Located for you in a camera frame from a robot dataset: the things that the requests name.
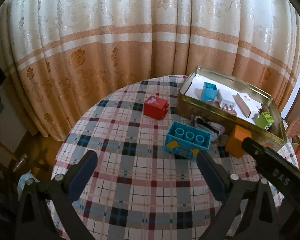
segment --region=orange toy block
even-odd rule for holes
[[[241,144],[243,139],[247,137],[251,138],[251,132],[236,125],[228,137],[225,151],[238,159],[241,158],[245,153],[241,148]]]

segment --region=tablecloth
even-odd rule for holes
[[[165,135],[173,121],[190,124],[176,114],[178,88],[186,76],[142,81],[107,96],[87,111],[66,137],[56,157],[52,177],[65,174],[88,149],[98,154],[98,166],[73,207],[96,239],[198,239],[215,217],[216,201],[196,162],[164,151]],[[143,115],[149,96],[169,103],[161,121]],[[242,179],[260,175],[250,155],[237,159],[224,151],[226,137],[212,143],[216,163]],[[291,144],[279,153],[298,166]],[[272,187],[278,206],[282,195]],[[67,234],[51,205],[60,235]],[[241,217],[235,218],[233,234]]]

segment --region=circular tube inside block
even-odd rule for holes
[[[204,137],[202,135],[197,135],[195,137],[195,140],[194,140],[194,143],[197,144],[197,145],[202,145],[204,142]]]
[[[174,136],[180,139],[182,139],[184,135],[185,135],[185,130],[183,130],[182,128],[177,128],[174,133]]]
[[[193,142],[194,140],[194,133],[193,132],[186,132],[186,136],[184,138],[188,142]]]

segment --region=floral curtain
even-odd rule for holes
[[[109,93],[197,65],[282,109],[300,71],[300,17],[288,0],[6,0],[0,63],[28,127],[56,140]]]

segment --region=large blue toy block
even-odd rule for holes
[[[201,101],[212,100],[214,101],[217,95],[217,86],[215,84],[211,84],[205,82],[203,84],[202,92],[201,92]]]
[[[210,141],[210,133],[174,121],[167,133],[164,149],[189,160],[196,160],[199,151],[209,149]]]

